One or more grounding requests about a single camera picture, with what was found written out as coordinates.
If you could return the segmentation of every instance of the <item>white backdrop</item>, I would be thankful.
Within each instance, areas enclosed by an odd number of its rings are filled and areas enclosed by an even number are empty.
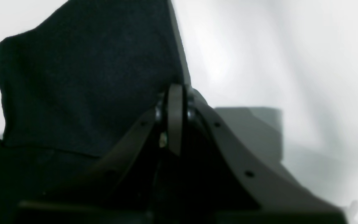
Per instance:
[[[64,2],[0,0],[0,41]],[[335,205],[358,200],[358,1],[173,4],[192,85],[209,105],[280,109],[283,165]]]

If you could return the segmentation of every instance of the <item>hole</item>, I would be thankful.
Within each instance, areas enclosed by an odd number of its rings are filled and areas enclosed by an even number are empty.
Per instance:
[[[252,171],[247,170],[246,171],[246,176],[252,178],[252,177],[255,176],[255,174]]]
[[[106,177],[114,177],[115,175],[117,175],[117,171],[113,169],[109,169],[105,172]]]

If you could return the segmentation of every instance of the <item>black felt cloth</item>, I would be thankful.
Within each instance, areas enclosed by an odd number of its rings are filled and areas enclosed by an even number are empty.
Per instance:
[[[183,71],[167,0],[69,0],[0,43],[0,223],[110,150]]]

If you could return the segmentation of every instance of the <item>dark fabric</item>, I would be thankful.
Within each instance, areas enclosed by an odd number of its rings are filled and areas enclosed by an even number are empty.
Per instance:
[[[3,144],[101,156],[171,83],[167,0],[70,0],[0,43]]]
[[[69,0],[3,40],[0,223],[97,161],[171,83],[183,75],[167,0]]]

